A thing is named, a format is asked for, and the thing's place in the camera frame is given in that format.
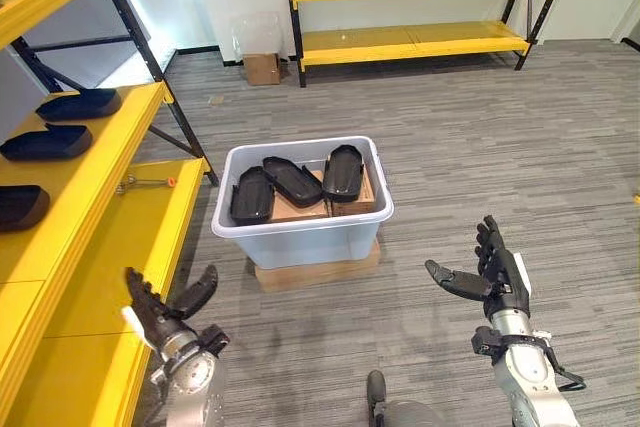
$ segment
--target black metal shelf frame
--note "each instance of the black metal shelf frame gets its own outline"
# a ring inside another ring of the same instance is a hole
[[[187,117],[180,107],[176,95],[171,90],[171,86],[169,85],[164,72],[160,68],[160,65],[158,64],[156,58],[153,56],[153,53],[149,48],[149,44],[147,43],[147,39],[144,36],[142,29],[140,28],[140,24],[138,23],[138,20],[136,19],[136,16],[133,13],[131,6],[129,5],[129,2],[127,0],[111,1],[113,2],[118,15],[120,16],[120,19],[122,19],[122,22],[127,29],[127,35],[101,37],[77,42],[62,42],[58,44],[47,44],[35,47],[29,46],[24,38],[19,37],[11,43],[11,46],[15,49],[16,53],[22,58],[25,64],[49,92],[61,92],[63,89],[60,86],[59,82],[62,82],[63,84],[76,90],[83,90],[85,89],[85,87],[80,85],[73,79],[70,79],[66,75],[45,65],[38,58],[38,52],[71,49],[76,47],[87,47],[91,45],[113,44],[117,42],[133,42],[138,52],[140,52],[140,55],[142,56],[147,69],[149,69],[149,73],[153,77],[153,80],[155,82],[163,82],[167,86],[167,89],[173,99],[173,102],[167,103],[167,107],[171,111],[173,118],[175,119],[176,123],[180,127],[180,130],[182,130],[182,133],[187,139],[188,145],[153,125],[149,127],[149,131],[194,157],[204,158],[209,166],[209,172],[206,173],[206,176],[209,178],[209,181],[213,186],[218,186],[218,176],[214,172],[209,158],[205,154],[200,141],[196,137],[196,134],[191,128]]]
[[[502,14],[502,22],[505,24],[509,20],[509,16],[511,15],[511,11],[513,10],[513,6],[516,0],[507,0],[507,4],[505,6],[504,12]],[[536,19],[535,24],[532,26],[532,0],[527,0],[527,42],[530,45],[535,45],[538,43],[538,35],[540,34],[540,29],[544,24],[545,19],[547,18],[547,14],[553,5],[554,0],[545,0],[544,5],[542,6],[542,10],[540,14],[538,14],[538,18]],[[291,13],[291,27],[293,29],[293,40],[296,47],[296,60],[298,62],[298,79],[300,82],[300,87],[307,86],[307,75],[303,70],[302,62],[304,59],[304,49],[302,45],[302,32],[300,30],[300,16],[298,14],[298,9],[294,7],[293,0],[289,0],[289,11]],[[531,52],[531,48],[527,49],[524,54],[520,54],[518,52],[514,52],[518,56],[518,62],[516,63],[515,70],[521,70],[527,57],[529,56],[529,52]]]

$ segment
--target plastic storage box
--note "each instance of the plastic storage box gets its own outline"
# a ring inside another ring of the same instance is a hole
[[[287,158],[309,170],[321,170],[333,149],[355,146],[367,166],[375,193],[375,208],[368,214],[299,220],[286,223],[236,226],[229,217],[231,193],[240,175],[261,165],[269,156]],[[292,265],[359,260],[369,255],[380,223],[393,214],[393,201],[376,146],[368,137],[337,137],[301,142],[236,147],[229,152],[211,221],[213,232],[232,239],[263,269]]]

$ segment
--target gray carpet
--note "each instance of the gray carpet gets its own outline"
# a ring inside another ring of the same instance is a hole
[[[174,60],[171,84],[218,170],[238,145],[368,135],[396,206],[375,275],[263,294],[242,251],[212,234],[217,189],[203,183],[172,292],[216,263],[219,290],[192,324],[216,322],[232,339],[221,356],[228,426],[364,427],[374,368],[390,398],[427,402],[447,426],[510,426],[490,360],[471,350],[481,305],[423,267],[473,271],[486,213],[523,253],[534,326],[587,379],[567,394],[581,424],[640,424],[640,54],[547,42],[522,72],[513,65],[480,55],[316,68],[300,89],[293,65],[282,85],[250,87],[217,53]],[[167,109],[155,123],[177,132]],[[182,156],[148,137],[138,160]],[[145,384],[137,423],[151,398]]]

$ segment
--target cardboard box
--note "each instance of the cardboard box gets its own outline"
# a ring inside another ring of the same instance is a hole
[[[360,188],[360,195],[354,202],[348,202],[346,204],[339,204],[337,202],[331,202],[331,216],[340,217],[343,215],[354,214],[367,214],[373,212],[376,205],[376,198],[371,187],[371,180],[369,180],[369,173],[367,172],[367,166],[364,166],[362,172],[362,187]]]
[[[318,180],[322,181],[324,173],[321,170],[311,172]],[[296,207],[282,194],[276,192],[273,203],[273,214],[269,222],[293,222],[294,220],[324,219],[329,217],[329,211],[324,200],[310,207]]]
[[[375,272],[379,263],[380,244],[374,240],[369,256],[362,260],[295,265],[279,269],[263,269],[256,265],[255,274],[263,292],[280,292],[361,277]]]
[[[280,83],[280,59],[278,54],[247,54],[242,56],[247,82],[251,85]]]

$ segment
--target black plastic tray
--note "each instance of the black plastic tray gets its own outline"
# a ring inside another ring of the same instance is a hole
[[[38,185],[0,186],[0,232],[25,230],[49,209],[49,194]]]
[[[267,222],[273,214],[274,188],[262,167],[251,167],[233,186],[229,215],[238,225]]]
[[[7,140],[0,154],[9,160],[71,159],[91,146],[91,132],[84,125],[45,124],[47,130],[26,132]]]
[[[276,190],[295,206],[310,207],[322,200],[322,182],[306,166],[281,157],[266,157],[262,165]]]
[[[86,89],[45,102],[36,114],[49,122],[97,119],[113,115],[121,104],[116,89]]]
[[[362,188],[362,154],[353,145],[341,145],[329,156],[324,166],[322,189],[336,203],[357,200]]]

